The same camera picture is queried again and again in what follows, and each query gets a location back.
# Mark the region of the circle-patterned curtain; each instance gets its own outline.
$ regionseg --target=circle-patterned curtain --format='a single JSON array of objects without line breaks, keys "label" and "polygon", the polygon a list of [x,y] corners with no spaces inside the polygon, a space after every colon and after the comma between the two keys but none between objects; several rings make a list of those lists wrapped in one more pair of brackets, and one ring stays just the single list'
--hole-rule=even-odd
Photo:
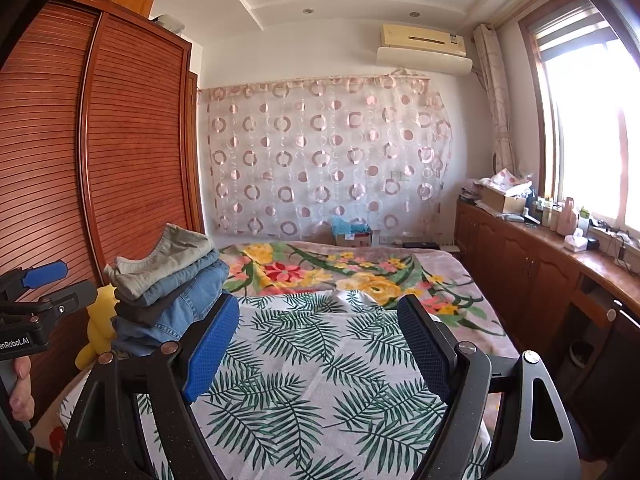
[{"label": "circle-patterned curtain", "polygon": [[215,221],[313,237],[333,216],[425,236],[440,211],[451,126],[418,76],[347,76],[204,90]]}]

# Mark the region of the air conditioner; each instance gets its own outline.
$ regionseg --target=air conditioner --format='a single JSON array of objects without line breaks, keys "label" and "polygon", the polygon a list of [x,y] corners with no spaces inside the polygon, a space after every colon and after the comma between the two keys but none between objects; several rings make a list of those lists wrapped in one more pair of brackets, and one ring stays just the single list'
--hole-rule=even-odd
[{"label": "air conditioner", "polygon": [[467,75],[473,62],[466,57],[462,36],[405,25],[383,25],[378,64],[453,75]]}]

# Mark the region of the finger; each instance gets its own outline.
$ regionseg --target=finger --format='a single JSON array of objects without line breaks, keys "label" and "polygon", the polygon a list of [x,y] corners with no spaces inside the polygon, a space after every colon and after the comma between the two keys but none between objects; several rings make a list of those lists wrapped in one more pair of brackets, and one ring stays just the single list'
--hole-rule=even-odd
[{"label": "finger", "polygon": [[9,398],[9,405],[14,412],[21,412],[31,398],[31,376],[15,381],[14,390]]},{"label": "finger", "polygon": [[20,412],[12,412],[12,415],[15,420],[19,422],[27,422],[33,418],[33,413],[35,412],[35,402],[33,397],[29,397],[27,401],[27,405],[20,410]]},{"label": "finger", "polygon": [[25,379],[31,372],[31,359],[28,355],[14,359],[15,374],[21,379]]}]

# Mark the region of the floral bedspread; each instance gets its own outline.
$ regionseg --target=floral bedspread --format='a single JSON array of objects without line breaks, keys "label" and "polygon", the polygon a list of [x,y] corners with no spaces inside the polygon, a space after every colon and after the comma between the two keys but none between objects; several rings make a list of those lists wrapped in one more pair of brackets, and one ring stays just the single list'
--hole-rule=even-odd
[{"label": "floral bedspread", "polygon": [[229,246],[221,258],[230,268],[225,288],[236,296],[360,290],[393,310],[400,297],[415,294],[458,340],[486,353],[518,355],[464,267],[443,251],[274,242]]}]

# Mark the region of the wooden counter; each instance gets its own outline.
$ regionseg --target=wooden counter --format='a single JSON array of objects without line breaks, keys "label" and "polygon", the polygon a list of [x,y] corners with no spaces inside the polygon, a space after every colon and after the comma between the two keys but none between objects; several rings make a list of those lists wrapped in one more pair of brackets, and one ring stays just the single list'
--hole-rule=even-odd
[{"label": "wooden counter", "polygon": [[[536,350],[550,362],[571,304],[603,329],[610,325],[606,312],[616,308],[614,298],[640,317],[638,277],[600,251],[572,253],[548,228],[505,222],[458,202],[455,241],[462,264],[516,346]],[[598,285],[611,295],[611,305],[588,296]]]}]

